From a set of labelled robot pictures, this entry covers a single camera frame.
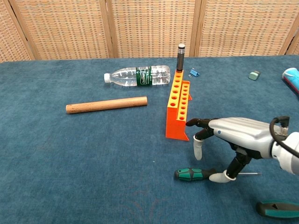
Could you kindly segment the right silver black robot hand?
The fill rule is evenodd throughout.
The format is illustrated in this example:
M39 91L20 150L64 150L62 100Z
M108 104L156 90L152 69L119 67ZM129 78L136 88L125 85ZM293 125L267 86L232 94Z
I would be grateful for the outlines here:
M209 176L209 180L218 183L234 181L239 172L251 159L272 158L274 139L270 133L270 124L241 117L198 119L186 122L187 126L202 127L203 130L193 136L194 155L202 158L203 140L216 136L229 143L236 152L235 158L222 173Z

